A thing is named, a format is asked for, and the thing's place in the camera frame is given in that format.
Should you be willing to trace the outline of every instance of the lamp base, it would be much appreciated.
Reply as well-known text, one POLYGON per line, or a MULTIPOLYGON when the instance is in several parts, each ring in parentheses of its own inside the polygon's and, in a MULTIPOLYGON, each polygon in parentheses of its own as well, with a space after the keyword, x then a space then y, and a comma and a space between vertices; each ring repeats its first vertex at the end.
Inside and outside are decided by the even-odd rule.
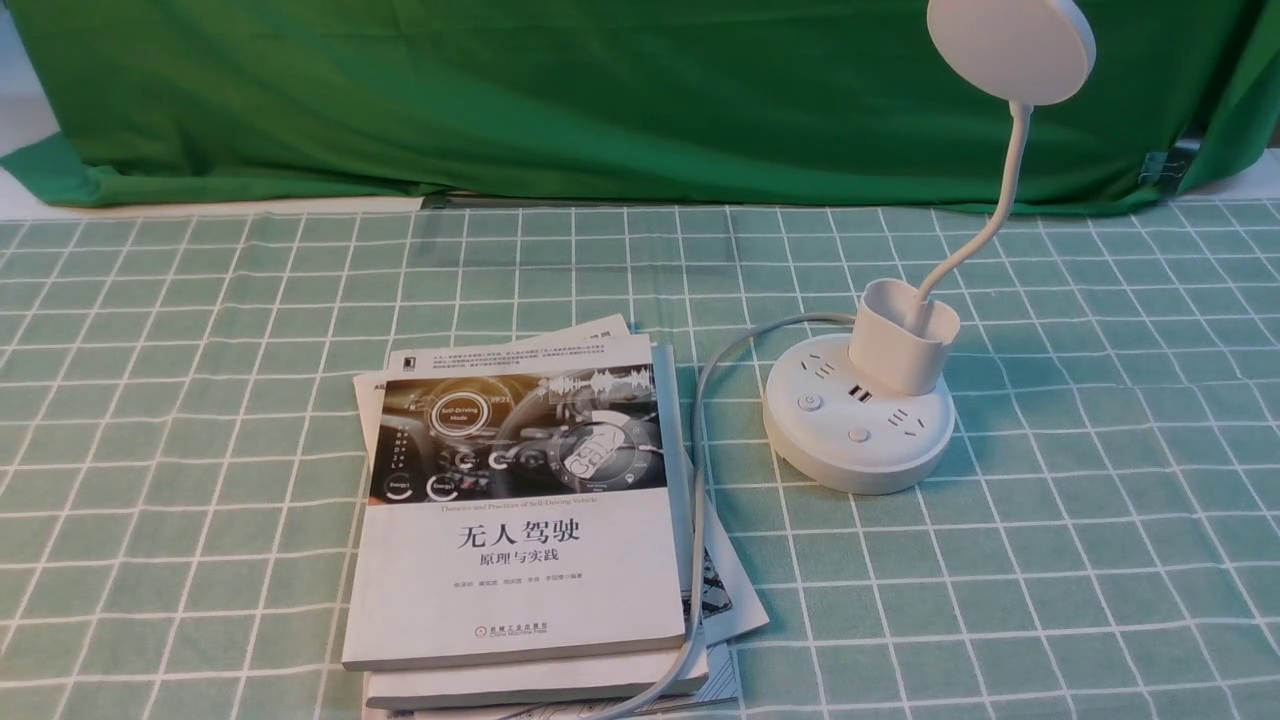
POLYGON ((864 387, 844 334, 786 351, 764 388, 773 450, 818 483, 854 495, 887 495, 928 477, 951 441, 955 415, 941 377, 919 396, 864 387))

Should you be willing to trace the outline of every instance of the book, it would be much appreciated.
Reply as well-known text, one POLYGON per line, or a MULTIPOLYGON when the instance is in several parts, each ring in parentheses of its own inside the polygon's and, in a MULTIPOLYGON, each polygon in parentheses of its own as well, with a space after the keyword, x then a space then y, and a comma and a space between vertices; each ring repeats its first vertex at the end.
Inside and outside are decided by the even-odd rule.
MULTIPOLYGON (((600 337, 621 337, 630 334, 630 328, 622 315, 611 315, 599 320, 590 320, 579 325, 572 325, 561 331, 554 331, 541 336, 535 336, 508 343, 509 347, 536 347, 539 345, 553 345, 557 342, 572 342, 581 340, 594 340, 600 337)), ((365 438, 365 448, 372 460, 374 447, 378 442, 379 418, 381 414, 383 391, 388 379, 394 379, 406 372, 411 372, 417 365, 417 357, 438 352, 438 350, 399 350, 390 354, 385 373, 364 373, 352 379, 356 392, 356 406, 360 410, 361 432, 365 438)), ((664 352, 672 357, 669 346, 655 346, 654 354, 664 352)), ((672 395, 668 400, 678 397, 672 395)), ((681 425, 663 427, 664 447, 684 446, 684 430, 681 425), (668 428, 675 429, 675 434, 667 437, 668 428)), ((687 452, 681 454, 681 465, 685 475, 668 474, 672 482, 672 518, 675 519, 676 533, 676 560, 681 593, 685 601, 689 600, 689 569, 686 552, 680 548, 689 547, 692 542, 692 525, 689 516, 690 505, 680 500, 678 486, 675 482, 686 484, 684 491, 687 495, 687 486, 691 486, 694 466, 687 452)), ((707 512, 707 550, 703 559, 703 632, 708 646, 716 646, 730 638, 735 638, 769 621, 760 596, 751 585, 746 569, 742 566, 733 543, 724 532, 724 525, 713 509, 707 512)))
MULTIPOLYGON (((663 696, 643 708, 635 715, 653 715, 657 712, 678 712, 692 710, 708 705, 716 705, 736 700, 739 697, 737 673, 733 667, 733 656, 728 646, 721 643, 707 650, 707 665, 709 669, 707 683, 690 694, 663 696)), ((365 683, 365 698, 369 698, 369 682, 365 683)), ((365 705, 361 720, 576 720, 608 710, 622 702, 621 700, 605 701, 573 701, 541 705, 493 705, 485 707, 454 707, 442 710, 380 710, 365 705)))
MULTIPOLYGON (((653 379, 658 413, 675 416, 680 405, 676 393, 676 364, 669 347, 653 348, 653 379)), ((666 447, 682 448, 678 425, 675 429, 671 429, 671 424, 664 425, 662 436, 666 447)), ((680 461, 671 464, 667 480, 672 515, 677 518, 673 533, 686 548, 685 552, 677 553, 677 557, 684 559, 681 568, 687 569, 687 547, 692 538, 687 528, 684 528, 686 532, 681 532, 682 525, 690 521, 687 468, 680 461)), ((681 594, 686 600, 686 614, 687 583, 689 580, 682 578, 681 594)), ((712 591, 710 602, 717 611, 731 607, 727 596, 724 603, 721 603, 721 597, 714 593, 714 588, 712 591)), ((692 693, 707 682, 709 670, 703 637, 699 637, 699 643, 690 662, 686 662, 684 671, 671 687, 671 694, 692 693)), ((641 692, 662 678, 678 652, 678 650, 666 650, 468 667, 378 671, 369 674, 366 702, 370 707, 403 711, 623 697, 641 692)))
POLYGON ((645 336, 419 356, 385 383, 348 670, 678 647, 645 336))

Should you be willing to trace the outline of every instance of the green backdrop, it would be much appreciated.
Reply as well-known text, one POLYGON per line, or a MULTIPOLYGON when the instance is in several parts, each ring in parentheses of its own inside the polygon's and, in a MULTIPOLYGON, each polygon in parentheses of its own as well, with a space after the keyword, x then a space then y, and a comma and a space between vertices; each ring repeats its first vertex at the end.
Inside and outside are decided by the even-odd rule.
MULTIPOLYGON (((1007 108, 925 0, 10 0, 63 135, 3 160, 63 205, 416 195, 987 204, 1007 108)), ((1037 110, 1024 209, 1120 211, 1189 128, 1183 188, 1280 114, 1267 0, 1082 0, 1098 63, 1037 110)))

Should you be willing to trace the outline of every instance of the table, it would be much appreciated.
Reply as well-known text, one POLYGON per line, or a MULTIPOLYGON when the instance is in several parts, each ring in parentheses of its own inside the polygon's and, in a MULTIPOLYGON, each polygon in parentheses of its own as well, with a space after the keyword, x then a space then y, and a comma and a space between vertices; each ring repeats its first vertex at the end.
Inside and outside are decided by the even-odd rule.
MULTIPOLYGON (((940 288, 966 322, 947 366, 960 421, 900 495, 826 491, 764 442, 769 363, 829 328, 744 352, 708 409, 710 492, 773 621, 735 646, 744 696, 714 714, 1270 716, 1277 210, 1011 223, 940 288)), ((849 311, 982 222, 703 206, 0 224, 0 707, 351 720, 353 373, 621 311, 675 346, 687 398, 694 364, 749 322, 849 311)))

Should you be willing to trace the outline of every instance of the desk lamp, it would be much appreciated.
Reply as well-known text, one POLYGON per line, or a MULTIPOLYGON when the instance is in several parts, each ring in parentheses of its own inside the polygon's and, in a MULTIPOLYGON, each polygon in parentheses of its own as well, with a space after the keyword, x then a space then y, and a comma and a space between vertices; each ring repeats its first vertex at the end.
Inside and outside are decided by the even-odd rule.
POLYGON ((960 318, 929 293, 1009 218, 1032 109, 1071 97, 1093 69, 1093 33, 1071 0, 929 0, 928 28, 956 74, 1009 102, 1012 137, 996 210, 920 287, 870 282, 852 337, 794 346, 764 391, 764 427, 778 455, 820 484, 858 495, 911 487, 941 460, 955 429, 942 366, 960 318))

